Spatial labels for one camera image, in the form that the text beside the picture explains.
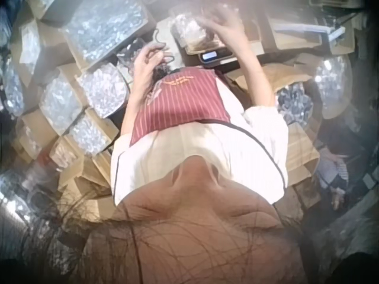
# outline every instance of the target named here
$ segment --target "woman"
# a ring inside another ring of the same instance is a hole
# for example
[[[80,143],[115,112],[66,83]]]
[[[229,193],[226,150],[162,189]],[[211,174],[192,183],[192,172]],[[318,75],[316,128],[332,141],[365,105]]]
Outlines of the woman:
[[[237,56],[255,107],[244,111],[213,71],[199,68],[163,78],[146,97],[165,54],[160,44],[140,52],[111,165],[115,218],[120,224],[129,221],[130,228],[107,228],[114,234],[111,242],[104,232],[90,236],[84,255],[110,256],[96,265],[104,268],[97,278],[113,283],[304,280],[298,245],[271,206],[287,185],[287,126],[240,19],[223,7],[217,12],[222,22],[198,21]],[[129,249],[125,239],[132,240]],[[115,264],[118,257],[124,264]],[[119,274],[110,275],[115,270]]]

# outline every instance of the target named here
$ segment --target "white sleeve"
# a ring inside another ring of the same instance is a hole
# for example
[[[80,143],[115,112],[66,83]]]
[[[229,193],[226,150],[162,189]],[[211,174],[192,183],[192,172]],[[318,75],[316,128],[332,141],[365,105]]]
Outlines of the white sleeve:
[[[114,193],[115,179],[117,170],[119,168],[120,156],[129,149],[131,134],[124,134],[116,140],[113,147],[112,161],[111,161],[111,185],[112,193]]]
[[[264,145],[279,168],[286,173],[288,126],[275,107],[253,106],[243,114],[254,136]]]

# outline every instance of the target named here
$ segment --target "apron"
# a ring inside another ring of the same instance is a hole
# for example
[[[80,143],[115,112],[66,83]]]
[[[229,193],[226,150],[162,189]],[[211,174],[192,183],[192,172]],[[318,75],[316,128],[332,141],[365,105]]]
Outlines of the apron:
[[[144,136],[195,121],[230,123],[213,70],[187,67],[157,82],[137,114],[130,147]]]

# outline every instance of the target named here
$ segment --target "white shirt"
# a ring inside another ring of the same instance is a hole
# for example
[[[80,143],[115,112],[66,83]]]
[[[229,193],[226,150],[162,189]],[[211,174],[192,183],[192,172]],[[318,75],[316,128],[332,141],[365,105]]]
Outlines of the white shirt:
[[[163,178],[191,156],[205,158],[222,176],[259,193],[270,204],[283,197],[288,183],[285,121],[274,107],[244,111],[227,86],[216,80],[230,122],[259,142],[226,125],[199,122],[152,132],[131,147],[131,134],[122,135],[115,142],[111,163],[116,205],[134,189]]]

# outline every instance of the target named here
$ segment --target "hand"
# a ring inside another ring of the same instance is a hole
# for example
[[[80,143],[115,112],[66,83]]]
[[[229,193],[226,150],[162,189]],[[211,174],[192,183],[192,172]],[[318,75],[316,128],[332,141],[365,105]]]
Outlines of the hand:
[[[209,18],[197,17],[197,21],[203,27],[216,33],[220,40],[237,54],[240,50],[249,47],[249,40],[245,34],[245,27],[237,13],[222,5],[217,5]]]
[[[153,87],[154,68],[164,63],[164,43],[144,46],[134,61],[134,79],[129,101],[142,103]]]

